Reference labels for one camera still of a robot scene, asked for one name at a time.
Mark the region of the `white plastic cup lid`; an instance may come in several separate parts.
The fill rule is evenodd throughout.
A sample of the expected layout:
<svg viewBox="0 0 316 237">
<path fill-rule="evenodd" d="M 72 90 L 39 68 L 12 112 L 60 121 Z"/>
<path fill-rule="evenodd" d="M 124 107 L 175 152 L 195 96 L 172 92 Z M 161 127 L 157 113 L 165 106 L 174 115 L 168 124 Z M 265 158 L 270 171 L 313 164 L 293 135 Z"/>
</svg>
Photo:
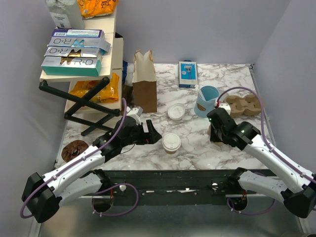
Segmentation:
<svg viewBox="0 0 316 237">
<path fill-rule="evenodd" d="M 181 146 L 181 139 L 174 133 L 168 133 L 162 138 L 162 145 L 167 149 L 179 149 Z"/>
</svg>

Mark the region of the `brown paper bag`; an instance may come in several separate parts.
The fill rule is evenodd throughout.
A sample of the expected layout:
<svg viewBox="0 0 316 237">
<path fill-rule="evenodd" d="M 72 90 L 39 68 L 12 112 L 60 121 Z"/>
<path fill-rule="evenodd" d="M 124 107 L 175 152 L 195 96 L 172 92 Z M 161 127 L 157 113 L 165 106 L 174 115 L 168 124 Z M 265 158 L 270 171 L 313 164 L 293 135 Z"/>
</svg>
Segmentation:
<svg viewBox="0 0 316 237">
<path fill-rule="evenodd" d="M 133 57 L 133 93 L 134 103 L 144 113 L 157 112 L 157 76 L 152 51 L 142 54 L 136 51 Z"/>
</svg>

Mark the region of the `brown paper coffee cup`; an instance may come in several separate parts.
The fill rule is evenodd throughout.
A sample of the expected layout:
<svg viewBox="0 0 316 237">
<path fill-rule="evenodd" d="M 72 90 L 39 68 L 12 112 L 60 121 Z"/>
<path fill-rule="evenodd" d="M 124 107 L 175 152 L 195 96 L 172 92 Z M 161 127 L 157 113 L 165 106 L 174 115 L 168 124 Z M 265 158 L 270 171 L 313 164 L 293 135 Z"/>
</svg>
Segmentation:
<svg viewBox="0 0 316 237">
<path fill-rule="evenodd" d="M 167 149 L 167 148 L 164 148 L 164 150 L 167 154 L 175 154 L 178 151 L 178 149 Z"/>
</svg>

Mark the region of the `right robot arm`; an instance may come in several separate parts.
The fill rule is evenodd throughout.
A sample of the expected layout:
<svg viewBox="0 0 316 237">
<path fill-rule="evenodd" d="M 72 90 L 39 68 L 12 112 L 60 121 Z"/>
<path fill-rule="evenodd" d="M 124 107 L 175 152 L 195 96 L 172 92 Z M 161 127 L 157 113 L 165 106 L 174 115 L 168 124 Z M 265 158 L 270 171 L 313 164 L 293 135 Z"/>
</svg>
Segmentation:
<svg viewBox="0 0 316 237">
<path fill-rule="evenodd" d="M 283 203 L 297 217 L 309 216 L 316 206 L 315 173 L 283 154 L 252 124 L 246 121 L 236 124 L 225 109 L 215 108 L 207 118 L 212 138 L 255 157 L 277 176 L 277 179 L 264 177 L 239 167 L 228 177 L 230 192 L 246 190 L 264 194 Z"/>
</svg>

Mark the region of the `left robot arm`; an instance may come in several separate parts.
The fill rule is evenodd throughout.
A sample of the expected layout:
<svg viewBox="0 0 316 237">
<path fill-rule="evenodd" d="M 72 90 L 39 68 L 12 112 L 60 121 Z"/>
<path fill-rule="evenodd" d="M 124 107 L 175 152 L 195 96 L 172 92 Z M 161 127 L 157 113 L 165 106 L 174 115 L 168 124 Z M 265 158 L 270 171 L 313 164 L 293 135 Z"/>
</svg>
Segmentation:
<svg viewBox="0 0 316 237">
<path fill-rule="evenodd" d="M 108 177 L 95 168 L 121 154 L 129 145 L 155 144 L 161 138 L 151 120 L 143 124 L 131 116 L 123 117 L 112 131 L 99 136 L 73 160 L 44 175 L 33 173 L 22 194 L 20 216 L 34 217 L 43 223 L 56 214 L 62 204 L 85 194 L 104 195 L 109 191 Z"/>
</svg>

